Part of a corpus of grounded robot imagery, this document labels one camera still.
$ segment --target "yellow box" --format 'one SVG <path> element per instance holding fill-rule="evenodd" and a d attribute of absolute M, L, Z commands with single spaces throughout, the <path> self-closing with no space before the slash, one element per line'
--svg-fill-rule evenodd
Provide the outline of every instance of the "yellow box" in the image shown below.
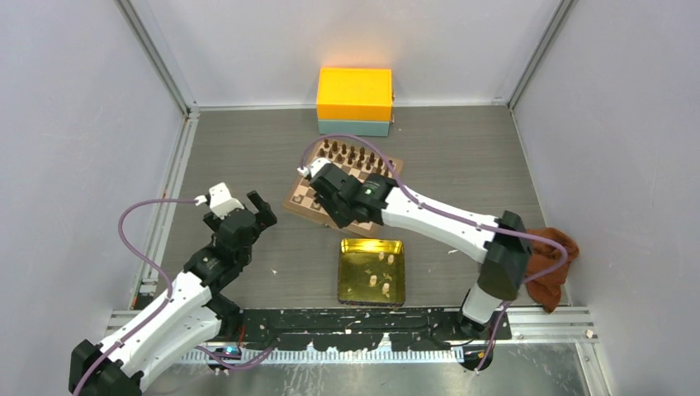
<path fill-rule="evenodd" d="M 391 120 L 391 70 L 322 68 L 316 112 L 319 120 Z"/>

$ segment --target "gray wooden table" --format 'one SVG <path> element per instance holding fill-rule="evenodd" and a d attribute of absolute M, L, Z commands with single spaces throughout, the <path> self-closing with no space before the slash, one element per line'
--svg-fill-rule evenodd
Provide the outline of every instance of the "gray wooden table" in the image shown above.
<path fill-rule="evenodd" d="M 336 307 L 340 240 L 348 235 L 285 211 L 304 148 L 317 138 L 314 110 L 203 112 L 181 197 L 226 182 L 244 199 L 257 190 L 279 224 L 253 246 L 253 262 L 224 294 L 244 308 Z M 544 226 L 523 151 L 505 106 L 395 109 L 389 138 L 372 143 L 404 160 L 403 180 L 449 205 L 500 216 L 520 214 L 529 228 Z M 201 208 L 177 208 L 163 259 L 174 276 L 209 242 Z M 459 305 L 478 276 L 475 263 L 452 247 L 416 233 L 383 228 L 406 250 L 406 305 Z M 532 304 L 523 290 L 516 304 Z"/>

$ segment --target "wooden chessboard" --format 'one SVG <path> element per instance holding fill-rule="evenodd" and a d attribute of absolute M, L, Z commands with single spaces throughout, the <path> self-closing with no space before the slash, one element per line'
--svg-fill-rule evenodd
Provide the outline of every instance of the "wooden chessboard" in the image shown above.
<path fill-rule="evenodd" d="M 345 154 L 343 154 L 343 145 L 345 145 Z M 354 159 L 350 159 L 350 153 L 354 153 Z M 364 182 L 367 177 L 372 173 L 381 172 L 382 175 L 392 177 L 391 172 L 388 172 L 385 164 L 379 165 L 379 156 L 372 152 L 368 148 L 363 148 L 358 144 L 348 144 L 339 140 L 325 139 L 316 144 L 311 154 L 306 159 L 306 164 L 311 163 L 311 161 L 323 155 L 335 166 L 343 169 L 346 173 L 349 173 L 356 177 L 360 182 Z M 357 161 L 360 157 L 363 160 L 360 161 L 361 168 L 357 167 Z M 404 162 L 398 158 L 387 157 L 394 165 L 396 173 L 401 173 L 401 168 L 404 166 Z M 282 203 L 282 207 L 289 210 L 292 213 L 304 216 L 308 219 L 313 220 L 316 223 L 322 224 L 327 227 L 332 227 L 336 229 L 335 223 L 330 219 L 326 211 L 321 207 L 320 204 L 314 202 L 315 191 L 309 185 L 309 181 L 301 176 L 298 176 L 292 186 L 289 194 Z M 352 222 L 350 225 L 345 227 L 343 231 L 348 231 L 351 233 L 356 233 L 362 235 L 363 237 L 372 238 L 376 236 L 379 232 L 380 225 L 374 223 L 357 223 Z"/>

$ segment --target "blue-gray box base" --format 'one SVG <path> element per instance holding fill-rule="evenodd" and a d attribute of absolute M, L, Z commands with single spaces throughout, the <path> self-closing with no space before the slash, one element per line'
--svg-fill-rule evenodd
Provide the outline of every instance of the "blue-gray box base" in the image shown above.
<path fill-rule="evenodd" d="M 319 120 L 321 134 L 389 136 L 389 121 Z"/>

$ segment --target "yellow tray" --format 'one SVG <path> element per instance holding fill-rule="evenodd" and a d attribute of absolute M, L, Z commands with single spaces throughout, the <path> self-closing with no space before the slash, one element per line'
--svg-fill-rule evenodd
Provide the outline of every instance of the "yellow tray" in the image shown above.
<path fill-rule="evenodd" d="M 338 264 L 338 301 L 400 307 L 406 301 L 404 244 L 380 239 L 343 239 Z"/>

